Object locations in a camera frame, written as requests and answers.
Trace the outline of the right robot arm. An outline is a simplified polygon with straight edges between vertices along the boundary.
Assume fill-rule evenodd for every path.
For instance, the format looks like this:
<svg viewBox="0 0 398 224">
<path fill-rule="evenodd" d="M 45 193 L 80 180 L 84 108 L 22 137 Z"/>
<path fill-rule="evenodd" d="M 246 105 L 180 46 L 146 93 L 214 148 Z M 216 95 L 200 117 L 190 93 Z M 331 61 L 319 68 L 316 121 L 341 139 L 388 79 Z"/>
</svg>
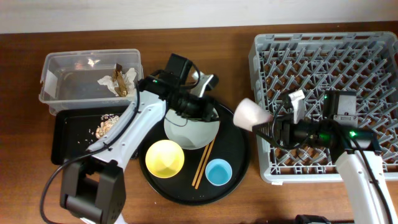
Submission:
<svg viewBox="0 0 398 224">
<path fill-rule="evenodd" d="M 386 185 L 381 148 L 370 129 L 341 125 L 331 119 L 319 122 L 285 118 L 256 124 L 250 130 L 274 147 L 286 140 L 286 150 L 302 146 L 326 147 L 341 176 L 355 223 L 397 223 L 397 213 Z"/>
</svg>

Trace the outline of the white tissue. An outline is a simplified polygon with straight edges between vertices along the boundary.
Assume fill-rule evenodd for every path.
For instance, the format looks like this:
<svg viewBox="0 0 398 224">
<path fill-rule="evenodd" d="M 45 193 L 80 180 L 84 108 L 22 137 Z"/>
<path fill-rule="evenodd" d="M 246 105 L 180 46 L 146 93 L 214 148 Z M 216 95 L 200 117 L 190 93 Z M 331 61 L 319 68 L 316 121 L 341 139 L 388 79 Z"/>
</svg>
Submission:
<svg viewBox="0 0 398 224">
<path fill-rule="evenodd" d="M 100 78 L 97 82 L 100 85 L 106 86 L 115 96 L 133 97 L 136 92 L 134 81 L 139 78 L 135 68 L 130 68 L 126 73 L 118 72 L 117 76 L 121 77 L 125 89 L 122 89 L 122 87 L 119 86 L 118 77 L 114 78 L 114 76 L 106 75 L 103 78 Z"/>
</svg>

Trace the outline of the yellow bowl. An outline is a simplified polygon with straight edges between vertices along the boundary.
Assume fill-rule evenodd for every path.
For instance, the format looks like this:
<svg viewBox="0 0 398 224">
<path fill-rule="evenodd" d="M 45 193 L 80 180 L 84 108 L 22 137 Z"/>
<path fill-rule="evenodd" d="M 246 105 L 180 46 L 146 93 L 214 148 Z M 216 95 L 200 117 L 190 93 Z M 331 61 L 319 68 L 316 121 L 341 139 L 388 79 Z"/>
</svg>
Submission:
<svg viewBox="0 0 398 224">
<path fill-rule="evenodd" d="M 147 170 L 155 177 L 168 179 L 177 175 L 185 162 L 183 149 L 171 140 L 160 140 L 148 148 L 145 156 Z"/>
</svg>

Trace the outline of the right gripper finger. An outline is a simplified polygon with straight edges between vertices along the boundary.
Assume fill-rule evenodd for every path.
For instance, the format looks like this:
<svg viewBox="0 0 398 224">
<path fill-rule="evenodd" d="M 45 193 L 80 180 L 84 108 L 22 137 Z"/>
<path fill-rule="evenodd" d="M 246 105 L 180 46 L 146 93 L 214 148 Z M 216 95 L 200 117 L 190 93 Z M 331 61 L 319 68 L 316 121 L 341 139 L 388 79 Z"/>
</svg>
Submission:
<svg viewBox="0 0 398 224">
<path fill-rule="evenodd" d="M 260 132 L 260 133 L 272 133 L 274 131 L 274 122 L 267 122 L 267 123 L 261 123 L 254 125 L 252 127 L 252 131 L 254 133 Z"/>
<path fill-rule="evenodd" d="M 264 133 L 258 133 L 257 134 L 260 138 L 264 139 L 265 141 L 267 141 L 271 146 L 279 146 L 278 142 L 273 139 L 271 136 L 268 136 Z"/>
</svg>

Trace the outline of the food scraps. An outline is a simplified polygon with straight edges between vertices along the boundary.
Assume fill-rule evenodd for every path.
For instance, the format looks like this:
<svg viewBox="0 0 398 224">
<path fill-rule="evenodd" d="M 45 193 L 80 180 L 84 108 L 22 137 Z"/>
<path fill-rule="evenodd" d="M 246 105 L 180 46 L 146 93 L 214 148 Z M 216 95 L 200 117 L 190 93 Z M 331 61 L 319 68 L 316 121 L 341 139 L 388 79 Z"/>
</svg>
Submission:
<svg viewBox="0 0 398 224">
<path fill-rule="evenodd" d="M 98 125 L 95 136 L 101 139 L 109 130 L 119 121 L 119 116 L 115 114 L 104 114 L 101 116 L 101 122 Z"/>
</svg>

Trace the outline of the pink cup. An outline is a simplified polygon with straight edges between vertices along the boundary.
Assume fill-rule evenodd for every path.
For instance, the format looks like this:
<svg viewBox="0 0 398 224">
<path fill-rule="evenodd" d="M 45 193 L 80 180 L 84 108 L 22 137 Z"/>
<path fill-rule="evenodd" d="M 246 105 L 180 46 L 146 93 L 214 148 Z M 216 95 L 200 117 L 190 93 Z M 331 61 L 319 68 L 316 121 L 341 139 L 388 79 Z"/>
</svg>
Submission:
<svg viewBox="0 0 398 224">
<path fill-rule="evenodd" d="M 233 116 L 235 126 L 252 132 L 254 126 L 269 123 L 273 119 L 270 112 L 261 108 L 249 98 L 243 99 L 236 108 Z"/>
</svg>

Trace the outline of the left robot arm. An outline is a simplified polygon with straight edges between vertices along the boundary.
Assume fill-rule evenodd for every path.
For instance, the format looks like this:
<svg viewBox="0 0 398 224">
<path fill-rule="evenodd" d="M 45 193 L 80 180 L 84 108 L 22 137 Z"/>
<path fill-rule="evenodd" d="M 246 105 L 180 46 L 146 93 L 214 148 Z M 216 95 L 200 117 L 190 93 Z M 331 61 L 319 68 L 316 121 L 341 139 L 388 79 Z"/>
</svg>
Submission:
<svg viewBox="0 0 398 224">
<path fill-rule="evenodd" d="M 214 75 L 201 76 L 191 87 L 154 77 L 140 80 L 136 100 L 110 131 L 59 167 L 61 207 L 85 223 L 124 223 L 124 170 L 131 156 L 169 109 L 189 120 L 216 121 L 214 101 L 204 93 L 217 83 Z"/>
</svg>

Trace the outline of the gold foil wrapper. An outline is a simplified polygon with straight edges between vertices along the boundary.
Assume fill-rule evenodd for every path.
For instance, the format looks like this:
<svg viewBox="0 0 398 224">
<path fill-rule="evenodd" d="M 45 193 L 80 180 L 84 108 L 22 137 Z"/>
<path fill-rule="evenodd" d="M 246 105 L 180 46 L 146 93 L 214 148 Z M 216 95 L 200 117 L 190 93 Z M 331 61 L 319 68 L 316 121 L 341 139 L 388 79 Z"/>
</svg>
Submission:
<svg viewBox="0 0 398 224">
<path fill-rule="evenodd" d="M 116 82 L 118 85 L 114 87 L 115 92 L 120 97 L 126 97 L 128 94 L 128 89 L 126 83 L 124 82 L 123 74 L 122 74 L 122 66 L 118 63 L 114 66 L 114 71 L 112 75 L 112 81 Z"/>
</svg>

